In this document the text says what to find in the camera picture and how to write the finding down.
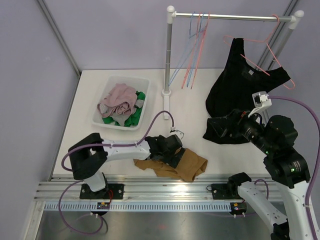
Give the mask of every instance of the laundry basket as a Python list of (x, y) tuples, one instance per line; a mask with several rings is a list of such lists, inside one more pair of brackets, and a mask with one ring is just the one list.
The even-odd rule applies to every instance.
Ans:
[[(106, 96), (108, 96), (109, 92), (116, 86), (116, 84), (126, 84), (129, 87), (135, 88), (138, 92), (143, 92), (145, 94), (144, 104), (142, 106), (141, 115), (139, 119), (139, 123), (136, 126), (116, 126), (115, 123), (105, 124), (102, 116), (97, 109), (97, 104), (103, 100)], [(92, 124), (97, 125), (102, 128), (109, 128), (109, 129), (118, 129), (118, 130), (125, 130), (125, 131), (135, 131), (140, 128), (146, 106), (148, 104), (148, 93), (150, 88), (150, 80), (146, 78), (140, 78), (140, 77), (130, 77), (130, 76), (110, 76), (105, 84), (105, 87), (102, 91), (102, 94), (99, 98), (99, 101), (95, 103), (93, 118), (92, 118)]]

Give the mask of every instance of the pile of clothes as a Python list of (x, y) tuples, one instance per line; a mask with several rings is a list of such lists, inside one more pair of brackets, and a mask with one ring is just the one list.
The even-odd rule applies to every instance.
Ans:
[(97, 108), (105, 124), (130, 127), (139, 123), (146, 95), (125, 83), (117, 83)]

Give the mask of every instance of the white table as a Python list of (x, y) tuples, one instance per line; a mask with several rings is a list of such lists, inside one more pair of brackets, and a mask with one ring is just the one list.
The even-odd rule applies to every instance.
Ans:
[[(183, 146), (208, 159), (205, 173), (209, 175), (232, 175), (246, 172), (248, 175), (263, 175), (267, 171), (263, 164), (264, 154), (253, 144), (219, 145), (203, 139), (209, 117), (205, 100), (222, 69), (199, 69), (193, 89), (181, 89), (185, 70), (181, 70), (170, 86), (170, 112), (177, 129), (185, 133)], [(109, 76), (143, 77), (151, 80), (149, 99), (143, 117), (142, 126), (137, 131), (121, 131), (98, 127), (92, 124), (93, 112), (99, 101), (100, 94)], [(149, 70), (85, 70), (75, 94), (74, 102), (68, 118), (62, 143), (59, 149), (53, 175), (70, 174), (61, 167), (61, 159), (68, 149), (91, 133), (100, 133), (101, 137), (110, 140), (139, 140), (143, 137), (153, 117), (163, 110), (161, 91), (164, 86), (163, 69)], [(149, 136), (164, 135), (170, 132), (171, 120), (159, 116)], [(131, 159), (106, 162), (100, 169), (107, 175), (128, 177), (155, 177), (151, 169), (145, 171), (134, 166)]]

